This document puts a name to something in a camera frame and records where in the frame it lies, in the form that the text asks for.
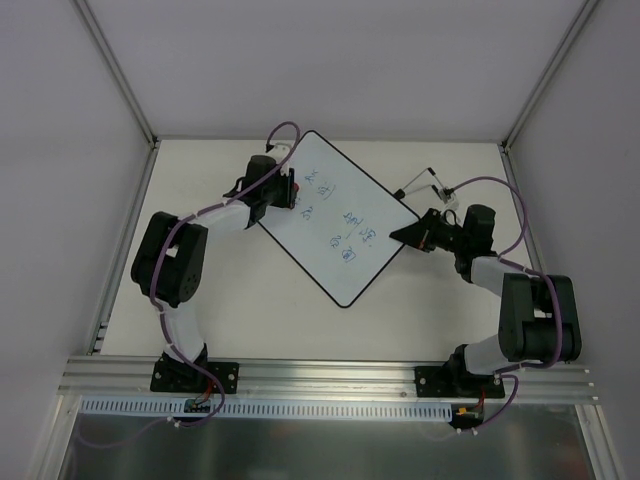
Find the black-framed whiteboard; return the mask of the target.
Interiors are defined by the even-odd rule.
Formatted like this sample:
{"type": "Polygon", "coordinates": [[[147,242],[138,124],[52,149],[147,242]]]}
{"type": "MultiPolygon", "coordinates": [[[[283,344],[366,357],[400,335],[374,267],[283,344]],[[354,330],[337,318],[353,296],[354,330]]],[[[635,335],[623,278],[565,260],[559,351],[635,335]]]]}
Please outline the black-framed whiteboard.
{"type": "Polygon", "coordinates": [[[403,248],[390,234],[418,215],[313,130],[290,163],[296,204],[269,208],[260,225],[337,306],[349,308],[403,248]]]}

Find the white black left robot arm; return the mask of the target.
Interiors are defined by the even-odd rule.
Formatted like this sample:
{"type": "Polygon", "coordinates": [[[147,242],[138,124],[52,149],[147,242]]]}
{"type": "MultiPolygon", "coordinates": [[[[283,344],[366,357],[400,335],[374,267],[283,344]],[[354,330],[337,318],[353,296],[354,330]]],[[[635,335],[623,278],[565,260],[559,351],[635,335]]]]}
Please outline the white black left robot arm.
{"type": "Polygon", "coordinates": [[[291,210],[299,186],[295,170],[270,155],[250,158],[245,174],[217,205],[181,219],[154,213],[131,267],[131,279],[160,317],[165,347],[154,365],[153,392],[220,392],[206,342],[190,301],[200,286],[209,243],[253,227],[270,207],[291,210]]]}

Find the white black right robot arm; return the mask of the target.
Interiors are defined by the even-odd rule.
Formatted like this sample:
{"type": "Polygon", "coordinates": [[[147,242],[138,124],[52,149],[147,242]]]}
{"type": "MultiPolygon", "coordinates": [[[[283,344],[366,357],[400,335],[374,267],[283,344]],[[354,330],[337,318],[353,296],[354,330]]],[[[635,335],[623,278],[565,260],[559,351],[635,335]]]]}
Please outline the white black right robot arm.
{"type": "Polygon", "coordinates": [[[571,279],[548,275],[500,257],[493,250],[495,211],[475,204],[462,224],[430,209],[415,223],[390,238],[422,252],[444,250],[469,284],[500,300],[497,333],[456,348],[425,383],[444,384],[459,396],[469,396],[483,381],[521,368],[548,369],[572,362],[582,351],[578,311],[571,279]]]}

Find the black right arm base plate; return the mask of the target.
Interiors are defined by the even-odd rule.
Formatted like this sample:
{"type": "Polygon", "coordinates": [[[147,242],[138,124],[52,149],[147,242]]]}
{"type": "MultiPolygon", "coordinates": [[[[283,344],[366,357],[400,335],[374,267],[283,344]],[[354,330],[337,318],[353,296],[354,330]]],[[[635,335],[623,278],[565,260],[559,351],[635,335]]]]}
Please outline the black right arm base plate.
{"type": "Polygon", "coordinates": [[[444,366],[417,366],[414,383],[418,398],[503,399],[503,383],[491,375],[474,375],[462,370],[452,372],[444,366]]]}

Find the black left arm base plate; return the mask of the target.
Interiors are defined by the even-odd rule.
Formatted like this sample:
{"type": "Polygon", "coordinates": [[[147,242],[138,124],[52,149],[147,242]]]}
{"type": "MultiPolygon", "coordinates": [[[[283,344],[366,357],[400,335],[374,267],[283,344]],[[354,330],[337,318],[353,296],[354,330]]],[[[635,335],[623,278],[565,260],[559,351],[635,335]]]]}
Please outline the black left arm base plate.
{"type": "MultiPolygon", "coordinates": [[[[240,365],[236,362],[198,361],[201,368],[215,376],[226,394],[237,392],[240,365]]],[[[160,393],[203,393],[210,379],[185,363],[162,356],[154,365],[150,387],[160,393]]]]}

